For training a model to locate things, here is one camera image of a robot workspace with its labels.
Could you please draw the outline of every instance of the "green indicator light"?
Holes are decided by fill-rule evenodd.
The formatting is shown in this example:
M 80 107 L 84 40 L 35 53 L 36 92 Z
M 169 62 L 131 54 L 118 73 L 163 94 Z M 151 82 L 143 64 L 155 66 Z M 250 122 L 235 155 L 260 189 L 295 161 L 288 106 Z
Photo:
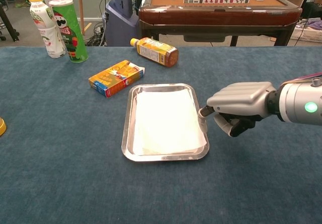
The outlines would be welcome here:
M 313 113 L 317 111 L 317 104 L 314 102 L 308 102 L 305 104 L 304 108 L 307 112 Z

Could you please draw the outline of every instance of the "white basket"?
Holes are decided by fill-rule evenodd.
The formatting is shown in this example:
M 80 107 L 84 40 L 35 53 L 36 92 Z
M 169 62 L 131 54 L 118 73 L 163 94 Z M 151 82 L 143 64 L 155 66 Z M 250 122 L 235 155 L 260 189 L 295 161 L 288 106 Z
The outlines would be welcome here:
M 299 40 L 322 43 L 322 30 L 304 29 L 303 33 L 302 30 L 295 28 L 291 39 L 297 40 L 300 37 Z

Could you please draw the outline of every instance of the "white milk bottle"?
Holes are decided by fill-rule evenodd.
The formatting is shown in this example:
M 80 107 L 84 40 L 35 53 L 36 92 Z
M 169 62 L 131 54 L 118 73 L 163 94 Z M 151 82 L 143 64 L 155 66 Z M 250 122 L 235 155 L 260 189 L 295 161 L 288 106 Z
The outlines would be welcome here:
M 64 42 L 61 40 L 52 9 L 43 0 L 29 1 L 31 3 L 30 14 L 45 43 L 48 55 L 52 58 L 59 58 L 65 55 Z

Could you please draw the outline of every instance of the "blue machine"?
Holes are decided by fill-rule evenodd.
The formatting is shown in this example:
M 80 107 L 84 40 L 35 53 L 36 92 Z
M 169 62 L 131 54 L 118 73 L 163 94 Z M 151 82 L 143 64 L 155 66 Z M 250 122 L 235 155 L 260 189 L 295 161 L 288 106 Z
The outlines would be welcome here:
M 107 46 L 130 46 L 132 38 L 141 38 L 139 18 L 133 13 L 132 0 L 111 0 L 106 4 L 105 21 Z

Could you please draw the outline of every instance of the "orange juice bottle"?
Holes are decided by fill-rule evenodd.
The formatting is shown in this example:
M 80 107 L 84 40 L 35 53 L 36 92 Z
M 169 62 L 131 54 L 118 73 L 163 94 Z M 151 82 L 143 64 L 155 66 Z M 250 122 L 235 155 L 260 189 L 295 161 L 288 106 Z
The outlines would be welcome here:
M 173 46 L 161 43 L 159 41 L 143 38 L 143 39 L 131 39 L 131 46 L 136 47 L 137 52 L 166 67 L 174 66 L 179 57 L 179 52 Z
M 0 136 L 4 134 L 4 132 L 6 131 L 6 128 L 7 127 L 6 127 L 5 121 L 2 118 L 0 118 Z

